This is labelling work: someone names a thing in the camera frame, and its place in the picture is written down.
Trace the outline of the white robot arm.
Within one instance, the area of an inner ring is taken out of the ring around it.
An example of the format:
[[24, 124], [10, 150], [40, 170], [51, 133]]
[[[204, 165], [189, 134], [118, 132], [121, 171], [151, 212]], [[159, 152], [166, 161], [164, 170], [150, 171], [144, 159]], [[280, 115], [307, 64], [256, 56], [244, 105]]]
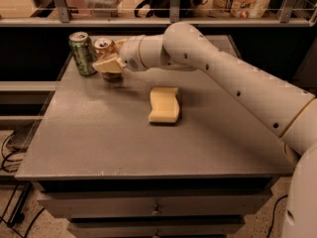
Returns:
[[100, 72], [199, 69], [300, 155], [288, 193], [281, 238], [317, 237], [317, 98], [212, 45], [195, 27], [174, 23], [162, 35], [117, 42], [93, 64]]

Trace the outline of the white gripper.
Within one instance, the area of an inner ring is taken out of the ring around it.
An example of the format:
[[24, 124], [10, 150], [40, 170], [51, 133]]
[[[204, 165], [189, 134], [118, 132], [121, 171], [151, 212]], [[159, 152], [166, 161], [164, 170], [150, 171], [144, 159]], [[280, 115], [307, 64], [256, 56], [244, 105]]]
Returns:
[[92, 66], [102, 73], [121, 73], [124, 65], [131, 71], [145, 71], [152, 67], [161, 67], [165, 63], [162, 42], [163, 35], [140, 35], [128, 40], [118, 40], [115, 42], [115, 46], [120, 49], [120, 56], [111, 54], [95, 61]]

